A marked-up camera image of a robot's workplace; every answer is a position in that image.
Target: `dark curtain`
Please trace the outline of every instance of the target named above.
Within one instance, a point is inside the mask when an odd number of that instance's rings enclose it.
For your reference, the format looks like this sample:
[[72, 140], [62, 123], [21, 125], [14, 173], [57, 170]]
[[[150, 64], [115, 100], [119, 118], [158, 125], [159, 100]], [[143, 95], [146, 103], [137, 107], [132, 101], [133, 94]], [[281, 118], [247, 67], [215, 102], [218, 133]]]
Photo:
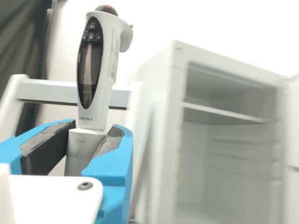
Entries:
[[[48, 8], [51, 0], [1, 1], [0, 96], [12, 74], [46, 79]], [[37, 104], [24, 105], [16, 135], [35, 126], [38, 110]]]

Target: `white metal frame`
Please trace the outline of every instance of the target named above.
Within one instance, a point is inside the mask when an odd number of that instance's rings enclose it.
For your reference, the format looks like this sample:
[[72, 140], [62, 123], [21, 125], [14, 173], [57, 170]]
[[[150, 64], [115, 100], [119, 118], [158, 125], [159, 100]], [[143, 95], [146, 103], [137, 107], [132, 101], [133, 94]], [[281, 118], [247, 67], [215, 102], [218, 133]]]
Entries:
[[[75, 82], [29, 79], [12, 75], [0, 101], [0, 142], [14, 135], [24, 102], [77, 106]], [[130, 91], [112, 91], [110, 108], [125, 110]]]

